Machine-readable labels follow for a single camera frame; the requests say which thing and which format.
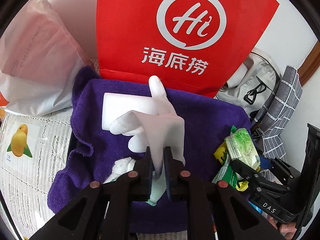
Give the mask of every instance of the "gray plaid fabric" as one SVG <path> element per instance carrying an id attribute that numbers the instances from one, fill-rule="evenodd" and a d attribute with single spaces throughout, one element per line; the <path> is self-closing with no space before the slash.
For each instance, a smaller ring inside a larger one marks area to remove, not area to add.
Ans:
<path id="1" fill-rule="evenodd" d="M 277 92 L 270 95 L 252 121 L 251 127 L 262 119 L 253 133 L 253 139 L 256 140 L 257 147 L 263 151 L 265 157 L 280 158 L 286 162 L 283 142 L 279 135 L 289 122 L 302 95 L 297 70 L 287 66 L 277 87 Z M 274 177 L 269 170 L 263 171 L 263 173 L 269 180 Z"/>

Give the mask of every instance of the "brown wood trim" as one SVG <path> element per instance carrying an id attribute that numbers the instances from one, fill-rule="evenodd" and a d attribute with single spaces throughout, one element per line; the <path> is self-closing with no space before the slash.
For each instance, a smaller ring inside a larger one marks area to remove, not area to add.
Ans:
<path id="1" fill-rule="evenodd" d="M 320 42 L 317 41 L 306 60 L 298 69 L 300 84 L 303 86 L 320 66 Z"/>

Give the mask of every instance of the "purple cloth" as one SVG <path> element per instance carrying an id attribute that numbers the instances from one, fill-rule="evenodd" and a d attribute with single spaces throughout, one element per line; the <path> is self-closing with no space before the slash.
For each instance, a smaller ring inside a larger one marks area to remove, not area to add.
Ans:
<path id="1" fill-rule="evenodd" d="M 212 181 L 220 169 L 213 153 L 230 134 L 230 128 L 250 128 L 245 111 L 229 103 L 184 91 L 167 89 L 169 101 L 185 120 L 185 168 L 204 181 Z M 70 153 L 65 169 L 59 171 L 48 194 L 48 206 L 60 211 L 91 181 L 104 180 L 116 160 L 140 159 L 144 154 L 128 149 L 131 137 L 113 135 L 101 129 L 103 95 L 106 92 L 151 97 L 148 85 L 101 79 L 90 67 L 77 75 L 73 88 L 71 127 L 81 143 Z M 132 204 L 130 231 L 167 233 L 187 229 L 186 203 L 170 202 L 166 193 L 155 207 Z"/>

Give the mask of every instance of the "silver screw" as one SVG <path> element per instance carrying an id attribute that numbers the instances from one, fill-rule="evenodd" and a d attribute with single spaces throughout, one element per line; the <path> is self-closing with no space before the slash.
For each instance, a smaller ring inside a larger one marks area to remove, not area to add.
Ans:
<path id="1" fill-rule="evenodd" d="M 189 177 L 189 176 L 191 175 L 191 173 L 190 173 L 190 171 L 181 171 L 181 172 L 180 172 L 180 175 L 181 175 L 182 177 L 187 178 L 187 177 Z"/>
<path id="2" fill-rule="evenodd" d="M 92 182 L 90 182 L 90 187 L 91 188 L 97 188 L 97 187 L 99 187 L 100 186 L 100 182 L 98 182 L 98 181 L 92 181 Z"/>
<path id="3" fill-rule="evenodd" d="M 129 173 L 128 173 L 128 176 L 130 177 L 130 178 L 135 178 L 135 177 L 137 177 L 139 175 L 139 173 L 137 173 L 136 171 L 130 171 Z"/>

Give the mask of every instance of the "red paper bag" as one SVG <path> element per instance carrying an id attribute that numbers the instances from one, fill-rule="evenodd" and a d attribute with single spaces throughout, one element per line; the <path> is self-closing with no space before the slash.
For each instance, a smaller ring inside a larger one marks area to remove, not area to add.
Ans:
<path id="1" fill-rule="evenodd" d="M 276 0 L 98 0 L 100 74 L 214 96 L 249 55 Z"/>

